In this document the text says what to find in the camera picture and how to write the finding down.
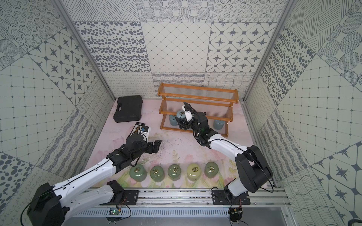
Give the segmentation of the green canister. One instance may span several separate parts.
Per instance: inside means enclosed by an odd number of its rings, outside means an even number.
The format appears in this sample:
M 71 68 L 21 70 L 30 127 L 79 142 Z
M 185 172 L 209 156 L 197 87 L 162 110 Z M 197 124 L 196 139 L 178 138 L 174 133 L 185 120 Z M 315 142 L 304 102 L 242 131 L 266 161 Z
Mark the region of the green canister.
M 219 167 L 215 162 L 208 162 L 204 169 L 204 174 L 207 178 L 213 179 L 219 172 Z
M 130 168 L 130 177 L 136 182 L 142 182 L 147 177 L 147 171 L 142 164 Z
M 169 166 L 167 173 L 172 181 L 177 181 L 181 178 L 181 168 L 178 164 L 172 164 Z
M 154 182 L 158 183 L 164 180 L 165 172 L 160 165 L 156 165 L 150 170 L 150 177 Z

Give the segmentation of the cream yellow canister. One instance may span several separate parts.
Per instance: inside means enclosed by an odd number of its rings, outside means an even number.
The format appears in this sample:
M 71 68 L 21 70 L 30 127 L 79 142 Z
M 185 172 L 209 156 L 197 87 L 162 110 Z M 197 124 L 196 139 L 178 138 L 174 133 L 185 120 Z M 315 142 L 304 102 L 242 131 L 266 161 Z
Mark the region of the cream yellow canister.
M 191 163 L 188 167 L 187 167 L 187 178 L 190 181 L 197 181 L 202 173 L 201 167 L 197 164 L 197 163 Z

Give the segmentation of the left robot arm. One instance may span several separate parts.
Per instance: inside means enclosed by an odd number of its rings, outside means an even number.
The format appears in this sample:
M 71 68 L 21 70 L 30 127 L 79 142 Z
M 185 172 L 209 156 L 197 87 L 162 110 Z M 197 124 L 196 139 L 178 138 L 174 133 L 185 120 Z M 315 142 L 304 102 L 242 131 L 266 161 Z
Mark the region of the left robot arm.
M 87 189 L 131 166 L 142 154 L 158 153 L 161 143 L 161 140 L 148 142 L 141 133 L 131 134 L 125 144 L 93 167 L 55 185 L 41 185 L 22 213 L 29 217 L 33 226 L 61 226 L 69 218 L 94 206 L 124 204 L 127 195 L 115 180 L 90 192 Z

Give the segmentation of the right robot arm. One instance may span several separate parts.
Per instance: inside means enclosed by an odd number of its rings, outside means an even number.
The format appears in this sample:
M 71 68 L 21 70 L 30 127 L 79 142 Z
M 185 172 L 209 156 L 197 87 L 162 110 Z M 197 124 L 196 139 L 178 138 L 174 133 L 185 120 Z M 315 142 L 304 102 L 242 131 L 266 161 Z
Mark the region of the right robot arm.
M 209 126 L 206 113 L 196 111 L 187 102 L 183 103 L 182 109 L 182 116 L 176 119 L 180 129 L 186 131 L 191 128 L 201 146 L 235 160 L 239 177 L 224 187 L 228 201 L 246 192 L 255 193 L 272 179 L 273 172 L 257 146 L 246 147 L 226 139 Z

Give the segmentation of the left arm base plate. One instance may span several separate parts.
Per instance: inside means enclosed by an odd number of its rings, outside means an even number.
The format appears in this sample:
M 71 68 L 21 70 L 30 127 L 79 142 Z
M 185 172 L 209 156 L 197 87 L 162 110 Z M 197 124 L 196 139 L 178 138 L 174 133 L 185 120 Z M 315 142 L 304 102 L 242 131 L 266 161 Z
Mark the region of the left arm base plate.
M 124 190 L 122 192 L 117 192 L 112 198 L 111 202 L 117 206 L 136 205 L 139 192 L 140 192 L 139 190 Z

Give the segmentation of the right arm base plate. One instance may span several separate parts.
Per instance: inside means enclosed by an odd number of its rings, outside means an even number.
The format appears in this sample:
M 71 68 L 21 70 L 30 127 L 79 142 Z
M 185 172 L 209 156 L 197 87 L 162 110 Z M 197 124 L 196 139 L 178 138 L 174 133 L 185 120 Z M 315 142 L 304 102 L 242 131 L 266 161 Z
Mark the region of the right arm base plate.
M 213 205 L 250 205 L 251 201 L 248 192 L 242 193 L 239 196 L 233 196 L 228 191 L 223 189 L 211 189 L 211 197 Z

